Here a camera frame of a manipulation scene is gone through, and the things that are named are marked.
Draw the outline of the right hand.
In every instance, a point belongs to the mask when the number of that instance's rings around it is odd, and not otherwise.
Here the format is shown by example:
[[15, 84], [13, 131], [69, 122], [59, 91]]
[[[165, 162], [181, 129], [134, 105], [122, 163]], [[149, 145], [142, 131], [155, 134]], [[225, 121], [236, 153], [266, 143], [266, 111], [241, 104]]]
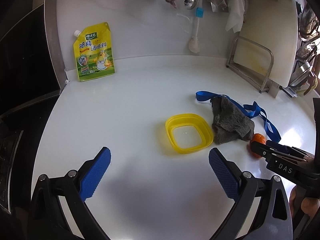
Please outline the right hand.
[[[289, 198], [289, 206], [290, 206], [292, 217], [295, 213], [294, 202], [296, 198], [296, 191], [297, 191], [297, 187], [295, 186], [291, 190], [290, 198]], [[319, 199], [306, 197], [303, 199], [300, 207], [301, 207], [301, 210], [306, 215], [308, 215], [310, 218], [313, 218], [316, 215], [317, 210], [319, 209], [319, 206], [320, 206]]]

